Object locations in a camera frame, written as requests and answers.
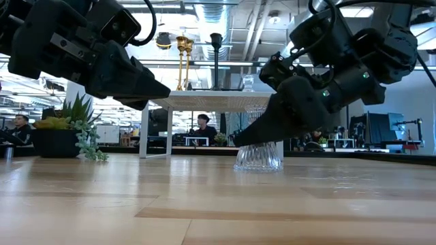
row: wooden table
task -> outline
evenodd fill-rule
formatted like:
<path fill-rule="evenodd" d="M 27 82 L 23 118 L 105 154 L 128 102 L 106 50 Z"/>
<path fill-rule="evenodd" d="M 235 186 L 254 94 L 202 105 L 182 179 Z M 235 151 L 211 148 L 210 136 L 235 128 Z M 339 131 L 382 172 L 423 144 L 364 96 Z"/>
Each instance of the wooden table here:
<path fill-rule="evenodd" d="M 436 244 L 436 168 L 234 157 L 0 162 L 0 244 Z"/>

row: potted plant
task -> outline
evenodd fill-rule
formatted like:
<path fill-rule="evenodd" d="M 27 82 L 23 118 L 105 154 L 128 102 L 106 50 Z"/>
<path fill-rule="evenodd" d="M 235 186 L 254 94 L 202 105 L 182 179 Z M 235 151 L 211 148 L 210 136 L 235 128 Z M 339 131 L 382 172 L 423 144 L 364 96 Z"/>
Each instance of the potted plant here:
<path fill-rule="evenodd" d="M 218 146 L 223 146 L 224 143 L 227 141 L 225 134 L 223 133 L 218 133 L 215 137 L 214 137 L 215 142 L 217 143 Z"/>
<path fill-rule="evenodd" d="M 321 146 L 322 148 L 327 148 L 327 139 L 326 139 L 325 137 L 321 137 L 321 138 L 318 140 L 318 144 L 320 144 L 320 146 Z"/>
<path fill-rule="evenodd" d="M 63 102 L 62 110 L 56 111 L 55 116 L 33 123 L 32 141 L 36 152 L 41 157 L 72 158 L 80 153 L 90 160 L 106 160 L 107 154 L 98 150 L 97 127 L 93 122 L 98 115 L 91 119 L 91 100 L 84 102 L 84 96 L 76 96 L 71 102 Z"/>

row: black planter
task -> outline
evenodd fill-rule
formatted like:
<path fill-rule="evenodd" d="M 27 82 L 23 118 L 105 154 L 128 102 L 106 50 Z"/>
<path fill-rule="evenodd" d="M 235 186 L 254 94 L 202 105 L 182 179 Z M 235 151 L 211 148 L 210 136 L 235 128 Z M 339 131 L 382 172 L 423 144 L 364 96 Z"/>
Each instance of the black planter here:
<path fill-rule="evenodd" d="M 46 158 L 74 158 L 79 155 L 77 130 L 34 129 L 32 142 L 36 153 Z"/>

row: white desk leg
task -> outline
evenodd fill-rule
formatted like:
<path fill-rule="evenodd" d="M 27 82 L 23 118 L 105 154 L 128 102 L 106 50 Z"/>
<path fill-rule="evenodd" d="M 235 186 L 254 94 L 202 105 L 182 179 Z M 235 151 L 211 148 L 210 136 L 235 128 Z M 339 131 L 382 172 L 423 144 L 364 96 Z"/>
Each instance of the white desk leg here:
<path fill-rule="evenodd" d="M 168 108 L 168 125 L 166 137 L 166 154 L 171 155 L 172 150 L 172 108 Z"/>
<path fill-rule="evenodd" d="M 277 153 L 279 154 L 280 160 L 283 161 L 285 154 L 284 154 L 284 149 L 283 149 L 283 142 L 277 142 L 276 143 L 276 147 L 277 147 Z"/>
<path fill-rule="evenodd" d="M 141 138 L 139 140 L 139 158 L 147 156 L 147 140 L 149 138 L 149 104 L 145 106 L 141 117 Z"/>

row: succulent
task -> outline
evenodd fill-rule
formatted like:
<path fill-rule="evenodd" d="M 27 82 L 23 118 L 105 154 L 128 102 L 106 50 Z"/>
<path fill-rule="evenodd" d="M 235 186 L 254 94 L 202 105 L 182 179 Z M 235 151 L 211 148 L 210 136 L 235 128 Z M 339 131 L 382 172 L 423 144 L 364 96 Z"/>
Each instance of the succulent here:
<path fill-rule="evenodd" d="M 94 111 L 91 109 L 91 100 L 84 102 L 84 95 L 79 97 L 76 95 L 76 100 L 72 106 L 71 102 L 63 102 L 62 110 L 55 111 L 56 117 L 47 117 L 44 120 L 39 120 L 33 123 L 36 129 L 72 129 L 79 130 L 76 134 L 79 142 L 76 144 L 80 148 L 80 153 L 84 153 L 85 157 L 90 160 L 107 160 L 108 155 L 98 150 L 97 127 L 93 122 L 102 115 L 92 119 Z"/>
<path fill-rule="evenodd" d="M 44 120 L 39 120 L 33 123 L 36 129 L 69 129 L 70 117 L 56 118 L 49 116 Z"/>
<path fill-rule="evenodd" d="M 225 141 L 227 141 L 227 137 L 226 137 L 225 134 L 223 134 L 223 133 L 218 133 L 218 134 L 215 136 L 214 140 L 215 140 L 217 143 L 224 143 Z"/>
<path fill-rule="evenodd" d="M 326 139 L 325 137 L 321 137 L 321 138 L 318 140 L 318 143 L 319 143 L 319 144 L 327 144 L 327 139 Z"/>
<path fill-rule="evenodd" d="M 91 109 L 91 99 L 88 99 L 85 103 L 84 96 L 79 97 L 79 94 L 76 95 L 76 100 L 74 100 L 73 106 L 71 105 L 71 101 L 67 102 L 66 100 L 63 102 L 63 107 L 61 110 L 61 115 L 64 118 L 70 117 L 72 122 L 76 122 L 81 120 L 82 122 L 93 122 L 99 116 L 96 116 L 94 119 L 91 120 L 92 115 L 94 113 L 94 110 L 90 111 Z"/>

